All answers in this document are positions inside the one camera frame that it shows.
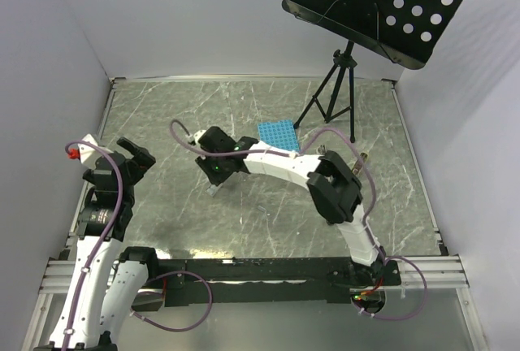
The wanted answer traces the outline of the grey staple strips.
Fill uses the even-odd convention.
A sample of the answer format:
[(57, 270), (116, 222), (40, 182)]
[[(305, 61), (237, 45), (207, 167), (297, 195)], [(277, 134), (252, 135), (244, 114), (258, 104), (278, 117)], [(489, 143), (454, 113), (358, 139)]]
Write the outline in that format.
[(208, 187), (208, 189), (206, 190), (206, 192), (207, 192), (211, 197), (213, 197), (213, 196), (217, 193), (218, 189), (219, 189), (218, 186), (212, 184), (212, 185), (210, 185), (210, 186)]

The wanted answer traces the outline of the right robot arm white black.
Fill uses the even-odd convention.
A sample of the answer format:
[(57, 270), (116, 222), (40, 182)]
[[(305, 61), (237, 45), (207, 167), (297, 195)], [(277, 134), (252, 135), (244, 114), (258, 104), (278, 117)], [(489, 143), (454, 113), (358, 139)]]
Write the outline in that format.
[(191, 143), (202, 152), (196, 163), (214, 186), (243, 172), (275, 177), (306, 189), (317, 212), (344, 237), (356, 263), (356, 278), (373, 284), (382, 276), (381, 245), (367, 223), (362, 184), (338, 153), (299, 154), (249, 136), (235, 141), (215, 126), (194, 134)]

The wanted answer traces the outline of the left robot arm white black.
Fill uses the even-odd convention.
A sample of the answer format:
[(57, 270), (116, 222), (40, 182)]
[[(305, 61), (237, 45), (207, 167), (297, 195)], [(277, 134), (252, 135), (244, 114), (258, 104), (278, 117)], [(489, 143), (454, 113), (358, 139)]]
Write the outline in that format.
[(68, 156), (86, 166), (91, 188), (78, 214), (76, 261), (66, 300), (44, 350), (115, 350), (124, 320), (141, 287), (159, 281), (153, 248), (121, 249), (135, 205), (135, 185), (156, 163), (154, 156), (122, 136), (129, 155), (85, 136)]

